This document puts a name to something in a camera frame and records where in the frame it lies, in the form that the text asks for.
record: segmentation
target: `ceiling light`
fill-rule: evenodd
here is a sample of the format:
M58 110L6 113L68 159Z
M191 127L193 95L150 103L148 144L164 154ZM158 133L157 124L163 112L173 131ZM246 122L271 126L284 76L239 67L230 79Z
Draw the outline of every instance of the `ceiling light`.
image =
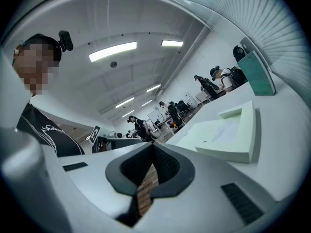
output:
M174 47L181 47L183 42L181 41L162 41L162 46L174 46Z
M147 90L146 92L150 92L150 91L152 91L152 90L154 90L154 89L157 89L157 88L160 87L160 86L161 86L161 84L158 84L158 85L156 85L155 87L150 88L150 89Z
M125 43L125 44L113 46L113 47L110 47L107 49L97 51L95 53L91 53L89 55L89 58L90 58L91 62L94 62L96 60L105 58L105 57L110 56L110 55L115 54L115 53L136 49L136 46L137 46L137 42L130 42L130 43Z
M128 114L132 113L133 111L134 111L134 110L130 111L129 113L125 114L125 115L124 115L124 116L122 116L122 117L127 116Z
M120 103L119 105L116 106L116 108L118 108L118 107L124 105L125 103L127 103L127 102L129 102L129 101L132 101L133 99L134 99L134 97L132 97L131 99L129 99L129 100L123 102L123 103Z
M152 101L152 100L150 100L150 101L148 101L148 102L144 103L142 106L144 106L144 105L146 105L146 104L150 103L151 101Z

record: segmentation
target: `floor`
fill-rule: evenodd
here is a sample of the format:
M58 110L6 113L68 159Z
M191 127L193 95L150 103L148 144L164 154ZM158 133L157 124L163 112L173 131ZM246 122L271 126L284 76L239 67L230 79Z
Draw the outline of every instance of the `floor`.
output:
M188 112L185 117L187 124L191 118L203 107L202 104L198 105L193 111ZM166 135L164 138L160 137L162 143L167 142L172 135ZM138 210L139 214L143 216L151 206L150 191L158 185L157 173L154 165L151 165L149 171L140 187L138 188Z

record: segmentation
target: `white table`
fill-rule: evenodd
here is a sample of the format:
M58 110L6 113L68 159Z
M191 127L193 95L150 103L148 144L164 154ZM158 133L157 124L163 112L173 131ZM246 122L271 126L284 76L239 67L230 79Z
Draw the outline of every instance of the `white table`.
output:
M194 123L220 119L219 112L252 100L259 111L252 163L229 163L282 200L298 189L309 168L311 111L284 81L270 74L274 96L256 97L246 83L204 105L167 143L177 144Z

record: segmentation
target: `black vent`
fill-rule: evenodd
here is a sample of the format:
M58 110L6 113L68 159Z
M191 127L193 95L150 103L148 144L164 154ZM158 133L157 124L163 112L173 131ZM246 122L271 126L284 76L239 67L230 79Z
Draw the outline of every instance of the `black vent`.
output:
M79 163L63 166L63 169L65 170L65 172L68 172L68 171L72 171L72 170L82 168L85 166L87 166L87 164L85 162L79 162Z
M261 209L236 184L226 184L221 188L245 224L250 224L263 215Z

